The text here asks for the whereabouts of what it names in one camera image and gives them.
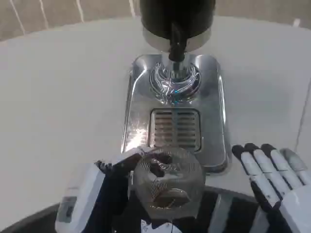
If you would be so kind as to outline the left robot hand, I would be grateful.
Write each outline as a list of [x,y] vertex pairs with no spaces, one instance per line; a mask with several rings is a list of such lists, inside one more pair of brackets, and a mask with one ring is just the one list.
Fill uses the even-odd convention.
[[113,161],[82,165],[69,182],[55,220],[58,233],[179,233],[167,220],[151,220],[134,193],[138,162],[154,152],[139,146]]

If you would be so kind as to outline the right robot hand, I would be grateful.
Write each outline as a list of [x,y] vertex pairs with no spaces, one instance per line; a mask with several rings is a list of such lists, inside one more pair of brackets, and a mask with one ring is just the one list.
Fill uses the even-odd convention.
[[311,171],[292,150],[271,144],[234,145],[272,233],[311,231]]

